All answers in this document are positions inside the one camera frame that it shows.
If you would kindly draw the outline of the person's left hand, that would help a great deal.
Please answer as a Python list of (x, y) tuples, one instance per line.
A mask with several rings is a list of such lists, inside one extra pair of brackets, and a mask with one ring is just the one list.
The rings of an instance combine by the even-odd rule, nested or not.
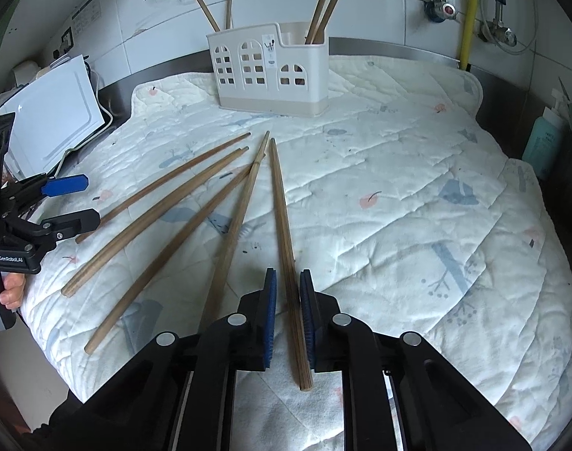
[(26, 276), (22, 273), (9, 273), (4, 277), (4, 291), (0, 295), (1, 304), (7, 310), (17, 310), (23, 301)]

